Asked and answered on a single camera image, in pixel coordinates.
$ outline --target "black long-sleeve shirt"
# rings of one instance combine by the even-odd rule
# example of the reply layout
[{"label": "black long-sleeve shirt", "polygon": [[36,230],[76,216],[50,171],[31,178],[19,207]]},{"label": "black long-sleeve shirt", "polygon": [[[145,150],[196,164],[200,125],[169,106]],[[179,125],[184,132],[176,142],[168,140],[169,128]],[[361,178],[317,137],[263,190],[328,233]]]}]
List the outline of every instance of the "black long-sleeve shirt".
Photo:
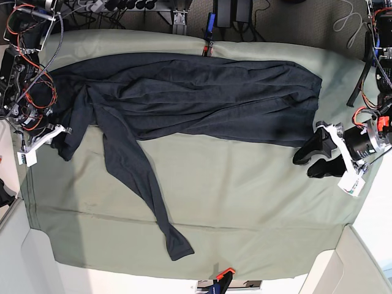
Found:
[{"label": "black long-sleeve shirt", "polygon": [[[301,146],[313,134],[321,88],[319,77],[293,62],[166,53],[105,56],[51,74],[58,92],[51,120],[73,129],[55,139],[59,155],[71,160],[88,125],[98,124],[108,172],[153,211],[172,260],[194,251],[169,223],[157,179],[137,140],[181,132]],[[48,91],[38,84],[32,96],[51,97]]]}]

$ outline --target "sticker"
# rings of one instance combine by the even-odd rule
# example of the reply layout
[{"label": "sticker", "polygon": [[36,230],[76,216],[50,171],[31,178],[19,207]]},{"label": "sticker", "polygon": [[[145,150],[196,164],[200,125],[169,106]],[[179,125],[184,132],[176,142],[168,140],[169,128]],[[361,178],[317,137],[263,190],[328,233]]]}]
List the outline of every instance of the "sticker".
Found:
[{"label": "sticker", "polygon": [[358,175],[350,175],[346,171],[337,185],[347,194],[357,197],[363,186],[365,186],[365,181],[362,177]]}]

